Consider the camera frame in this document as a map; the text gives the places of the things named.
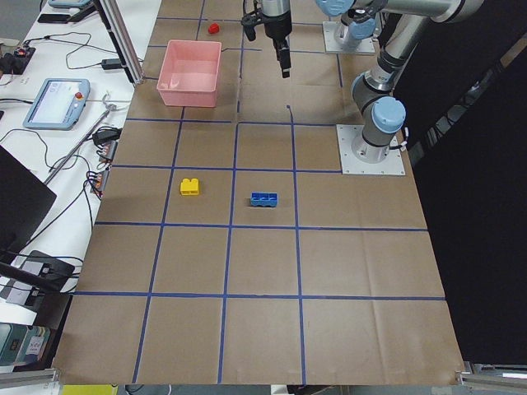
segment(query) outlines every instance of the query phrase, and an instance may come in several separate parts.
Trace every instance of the robotic arm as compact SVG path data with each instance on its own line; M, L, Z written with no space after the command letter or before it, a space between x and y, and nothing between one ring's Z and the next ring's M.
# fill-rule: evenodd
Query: robotic arm
M415 49L428 22L457 22L473 15L484 0L315 0L328 16L342 15L338 30L343 40L360 40L364 32L372 33L377 12L403 14L395 32L380 49L377 64L352 83L352 96L365 126L352 149L357 158L367 163L381 162L389 143L403 126L406 110L390 96L394 81ZM254 27L265 26L265 34L273 39L282 76L289 77L291 59L287 36L292 32L289 0L254 0L254 11L246 13L242 25L247 38L256 38Z

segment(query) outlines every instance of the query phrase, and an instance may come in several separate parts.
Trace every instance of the blue lego brick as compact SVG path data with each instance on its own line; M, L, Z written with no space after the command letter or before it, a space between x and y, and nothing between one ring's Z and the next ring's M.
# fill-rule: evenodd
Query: blue lego brick
M252 192L250 205L254 207L276 207L278 204L277 193Z

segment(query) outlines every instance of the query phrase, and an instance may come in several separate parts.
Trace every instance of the screen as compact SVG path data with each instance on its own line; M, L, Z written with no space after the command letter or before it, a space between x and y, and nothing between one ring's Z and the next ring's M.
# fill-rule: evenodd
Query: screen
M63 123L80 88L81 83L77 81L50 81L31 115L30 122Z
M55 194L0 146L0 261L19 252L35 232L55 201Z

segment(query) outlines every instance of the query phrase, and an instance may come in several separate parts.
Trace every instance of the metal mounting plate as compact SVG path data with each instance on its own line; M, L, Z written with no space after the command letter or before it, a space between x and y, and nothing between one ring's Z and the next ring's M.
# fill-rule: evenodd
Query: metal mounting plate
M352 152L352 141L362 132L364 125L336 125L338 136L338 150L343 174L359 175L406 175L403 158L399 150L389 151L388 156L380 163L366 163L358 159ZM391 142L396 146L397 137Z
M322 22L326 53L349 53L354 55L375 55L375 47L371 39L364 39L354 50L343 47L335 40L335 30L340 22Z

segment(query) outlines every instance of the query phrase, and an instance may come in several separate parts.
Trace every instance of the blue tape grid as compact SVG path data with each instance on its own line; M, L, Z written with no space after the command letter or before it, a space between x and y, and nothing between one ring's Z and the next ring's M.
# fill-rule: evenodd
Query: blue tape grid
M196 32L196 40L198 39L199 31L203 21L209 21L209 18L203 17L203 10L205 8L205 1L202 0L201 12L199 18L178 18L178 17L163 17L159 16L157 19L172 19L172 20L186 20L186 21L198 21L198 29ZM239 22L238 20L224 20L229 22ZM293 25L305 25L305 26L320 26L317 23L293 23ZM149 48L165 48L166 45L149 45ZM244 51L260 51L261 49L246 49L245 48L245 37L242 32L242 41L239 49L229 48L229 50L240 51L240 78L242 78L243 71L243 57ZM297 53L322 53L319 51L304 51L304 50L292 50ZM338 63L338 76L340 86L343 87L343 72L340 64L340 58L337 56ZM240 112L240 103L237 104L237 111ZM304 317L303 317L303 300L420 300L420 301L445 301L445 297L435 296L367 296L367 295L304 295L302 293L302 277L301 277L301 246L300 246L300 231L301 230L328 230L328 231L397 231L397 232L426 232L427 229L409 229L409 228L367 228L367 227L324 227L324 226L300 226L299 224L299 212L298 212L298 188L297 188L297 174L298 173L322 173L322 174L340 174L340 170L299 170L296 167L296 144L295 144L295 126L312 126L312 127L326 127L334 126L332 124L325 123L295 123L291 107L288 105L287 108L290 111L291 122L290 123L273 123L273 122L238 122L236 124L235 131L235 150L232 167L226 168L209 168L209 167L189 167L189 166L176 166L176 158L178 154L178 148L180 144L181 129L184 123L232 123L229 120L220 121L209 121L202 119L184 119L185 108L182 109L180 118L177 119L157 119L157 118L127 118L127 120L133 121L148 121L148 122L172 122L179 123L178 137L176 139L174 155L172 164L170 166L150 166L150 165L114 165L114 167L120 168L148 168L148 169L164 169L170 170L170 180L166 191L165 206L163 209L163 216L161 222L118 222L118 221L97 221L97 225L137 225L137 226L159 226L160 232L157 240L156 253L154 257L154 264L152 267L150 284L148 292L105 292L105 291L78 291L75 295L98 295L98 296L141 296L147 298L145 312L142 321L142 331L138 346L138 353L136 363L133 371L133 383L137 382L139 367L141 364L142 348L144 344L144 337L147 328L147 320L150 309L150 303L152 297L156 298L213 298L222 299L222 323L221 323L221 339L220 339L220 350L219 350L219 361L218 361L218 372L217 382L222 382L223 374L223 355L225 348L225 327L226 327L226 314L227 314L227 300L228 299L273 299L273 300L298 300L299 304L299 325L300 325L300 337L301 337L301 380L302 384L306 384L306 371L305 371L305 341L304 341ZM291 141L292 141L292 169L246 169L238 168L236 166L237 160L237 147L238 147L238 136L239 126L241 124L263 124L263 125L287 125L291 127ZM166 213L168 211L168 204L170 200L170 193L173 184L173 176L176 170L223 170L232 171L232 185L231 185L231 207L229 215L229 224L216 225L216 224L182 224L182 223L169 223L166 222ZM236 172L237 171L271 171L271 172L289 172L293 174L293 187L294 187L294 206L295 206L295 225L294 226L266 226L266 225L234 225L234 210L235 210L235 191L236 191ZM161 250L161 241L165 227L180 226L180 227L198 227L198 228L224 228L228 229L227 236L227 247L226 247L226 263L225 263L225 274L223 283L223 293L221 294L194 294L194 293L165 293L165 292L154 292L154 280L156 275L157 262ZM231 236L233 229L286 229L294 230L296 235L296 267L297 267L297 278L298 278L298 293L297 295L245 295L245 294L230 294L228 293L228 280L229 280L229 265L230 265L230 251L231 251Z

